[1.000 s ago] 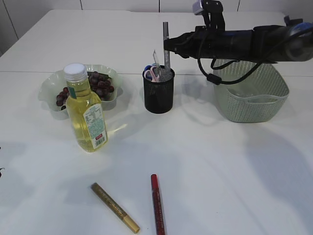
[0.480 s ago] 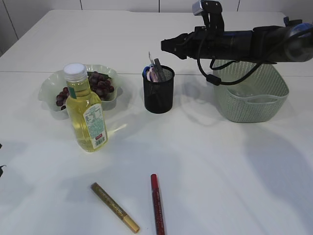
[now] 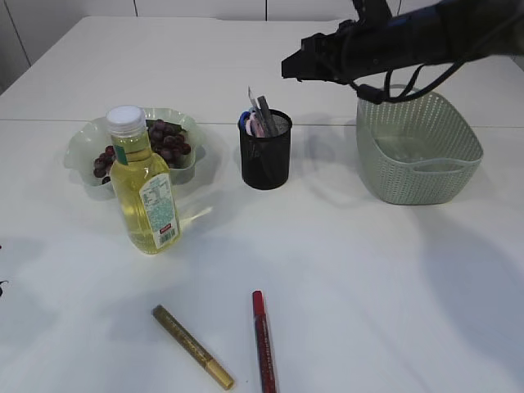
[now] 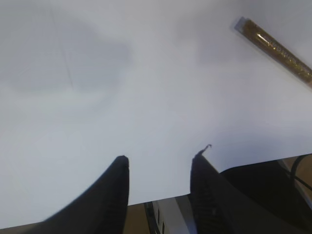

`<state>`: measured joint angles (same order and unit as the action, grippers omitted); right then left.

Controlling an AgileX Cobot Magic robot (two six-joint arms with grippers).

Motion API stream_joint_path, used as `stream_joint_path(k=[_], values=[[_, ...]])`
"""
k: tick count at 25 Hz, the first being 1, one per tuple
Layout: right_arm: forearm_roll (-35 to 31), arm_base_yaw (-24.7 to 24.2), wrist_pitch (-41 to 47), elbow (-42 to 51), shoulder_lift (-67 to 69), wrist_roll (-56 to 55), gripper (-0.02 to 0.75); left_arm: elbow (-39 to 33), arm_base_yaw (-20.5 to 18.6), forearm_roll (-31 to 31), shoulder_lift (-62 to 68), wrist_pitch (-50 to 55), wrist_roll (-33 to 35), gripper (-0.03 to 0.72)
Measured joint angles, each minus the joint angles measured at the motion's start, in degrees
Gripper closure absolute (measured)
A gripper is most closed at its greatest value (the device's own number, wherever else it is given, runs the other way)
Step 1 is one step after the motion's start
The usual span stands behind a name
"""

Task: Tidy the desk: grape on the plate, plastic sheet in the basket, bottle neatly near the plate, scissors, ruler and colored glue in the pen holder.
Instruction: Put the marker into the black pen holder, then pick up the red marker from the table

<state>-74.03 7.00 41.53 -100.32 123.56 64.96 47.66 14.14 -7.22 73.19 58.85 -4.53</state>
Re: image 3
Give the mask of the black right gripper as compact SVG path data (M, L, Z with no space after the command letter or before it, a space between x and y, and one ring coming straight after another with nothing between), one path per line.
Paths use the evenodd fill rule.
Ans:
M439 1L334 39L314 34L281 62L284 79L339 82L388 70L517 55L523 50L522 1Z

